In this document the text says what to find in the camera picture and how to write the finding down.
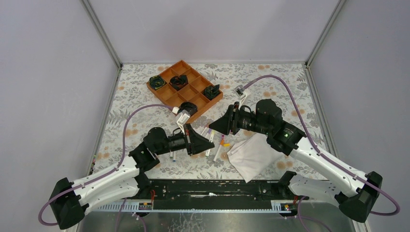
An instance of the leaf pattern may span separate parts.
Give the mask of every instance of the leaf pattern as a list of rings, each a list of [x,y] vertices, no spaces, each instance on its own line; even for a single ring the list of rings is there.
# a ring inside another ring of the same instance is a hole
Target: leaf pattern
[[[151,76],[159,74],[167,66],[160,64],[124,65],[95,159],[95,172],[119,161],[122,151],[123,127],[131,112],[143,105],[161,103],[147,89],[145,83]],[[220,89],[223,91],[222,100],[192,123],[192,127],[197,132],[202,132],[204,126],[222,116],[228,105],[238,100],[234,92],[238,85],[245,85],[261,75],[273,74],[281,77],[289,85],[309,132],[314,140],[324,147],[319,120],[301,64],[191,64],[191,66],[213,84],[220,84]],[[295,115],[290,97],[280,82],[266,78],[256,82],[249,90],[251,95],[245,104],[251,109],[254,110],[256,102],[260,99],[271,98],[282,109],[284,120],[303,129]],[[169,135],[177,128],[175,116],[169,110],[159,107],[147,108],[138,112],[131,119],[126,130],[126,152],[135,149],[152,127],[162,127]],[[234,145],[248,139],[249,136],[251,135],[240,131],[235,136],[226,136],[225,142]],[[190,157],[184,151],[177,151],[177,161],[172,162],[169,155],[160,155],[161,163],[146,172],[147,176],[151,179],[242,179],[235,167],[228,161],[227,156],[221,156],[216,162],[213,161],[220,142],[220,134],[216,133],[215,138],[216,148],[211,150],[209,157],[205,154]],[[222,152],[228,152],[229,149],[229,147],[224,147]],[[270,164],[256,179],[278,180],[287,170],[298,172],[306,177],[325,179],[304,163],[285,156]]]

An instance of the wooden tray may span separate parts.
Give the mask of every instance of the wooden tray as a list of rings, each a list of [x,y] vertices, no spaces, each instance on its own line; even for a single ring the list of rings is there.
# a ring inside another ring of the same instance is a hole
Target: wooden tray
[[[179,75],[186,75],[188,78],[188,84],[177,91],[169,84],[169,81],[174,76]],[[161,100],[162,103],[172,107],[179,107],[183,102],[191,102],[198,107],[198,112],[191,115],[187,123],[195,121],[223,97],[223,93],[220,90],[218,96],[212,100],[205,97],[202,93],[203,90],[208,86],[214,85],[199,74],[199,72],[195,69],[191,68],[191,66],[183,60],[180,60],[173,66],[161,72],[160,76],[165,80],[167,83],[166,85],[162,86],[158,90],[151,88],[149,82],[146,83],[146,86],[157,98]]]

